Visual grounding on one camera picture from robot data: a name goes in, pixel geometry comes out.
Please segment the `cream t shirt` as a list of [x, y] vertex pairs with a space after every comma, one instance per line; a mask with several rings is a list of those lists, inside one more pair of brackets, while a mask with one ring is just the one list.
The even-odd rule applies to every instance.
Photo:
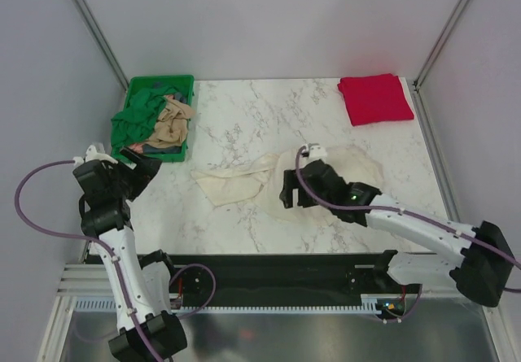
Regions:
[[[357, 146], [326, 148], [326, 162], [346, 181], [383, 187], [383, 167]], [[335, 217], [323, 207], [286, 209], [279, 199], [283, 172], [295, 167], [296, 150], [268, 153], [232, 168], [193, 171], [192, 177], [216, 207], [251, 201], [269, 216], [302, 225], [328, 226]]]

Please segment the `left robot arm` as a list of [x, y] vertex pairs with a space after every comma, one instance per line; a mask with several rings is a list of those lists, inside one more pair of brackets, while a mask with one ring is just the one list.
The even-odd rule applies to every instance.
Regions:
[[179, 273], [161, 250], [138, 256], [129, 209], [161, 162], [128, 148], [123, 153], [133, 167], [95, 145], [74, 159], [73, 176], [83, 191], [81, 230], [99, 253], [116, 305], [117, 334], [108, 342], [112, 355], [119, 361], [171, 360], [187, 346], [169, 298]]

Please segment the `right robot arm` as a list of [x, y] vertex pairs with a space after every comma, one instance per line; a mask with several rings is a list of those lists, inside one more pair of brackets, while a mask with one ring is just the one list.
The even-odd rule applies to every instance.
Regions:
[[376, 187], [346, 182], [321, 160], [285, 170], [279, 198], [286, 209], [321, 206], [343, 222], [392, 233], [428, 250], [382, 253], [372, 273], [381, 291], [412, 284], [453, 287], [474, 303], [497, 307], [518, 264], [497, 225], [462, 224], [411, 210]]

